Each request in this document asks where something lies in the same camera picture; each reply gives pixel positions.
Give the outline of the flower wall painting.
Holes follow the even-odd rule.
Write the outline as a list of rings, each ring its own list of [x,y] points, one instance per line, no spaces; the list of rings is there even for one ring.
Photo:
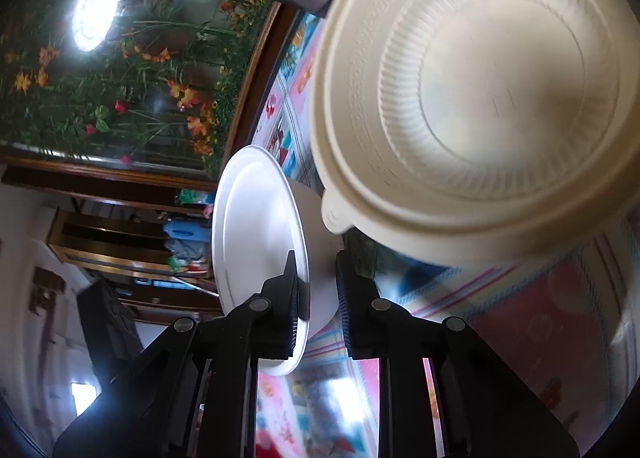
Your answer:
[[[270,0],[1,0],[1,152],[209,181]]]

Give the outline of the white bowl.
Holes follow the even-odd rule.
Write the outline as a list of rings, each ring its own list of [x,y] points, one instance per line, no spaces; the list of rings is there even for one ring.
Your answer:
[[[342,249],[341,237],[323,224],[320,196],[285,177],[265,148],[248,145],[231,157],[213,211],[212,259],[222,311],[229,313],[259,293],[267,279],[282,274],[291,251],[308,289],[309,314],[298,321],[293,355],[261,360],[261,371],[291,374],[308,339],[333,319],[338,310],[335,257]]]

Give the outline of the wooden shelf cabinet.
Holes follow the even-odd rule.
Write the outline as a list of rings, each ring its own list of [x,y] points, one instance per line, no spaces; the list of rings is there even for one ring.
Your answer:
[[[162,223],[57,207],[46,243],[60,261],[98,274],[138,311],[221,313],[209,244],[173,239]]]

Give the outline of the large beige bowl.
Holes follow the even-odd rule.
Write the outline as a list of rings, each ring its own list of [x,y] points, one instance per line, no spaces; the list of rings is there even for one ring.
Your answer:
[[[334,0],[310,98],[333,233],[437,264],[574,245],[639,199],[628,0]]]

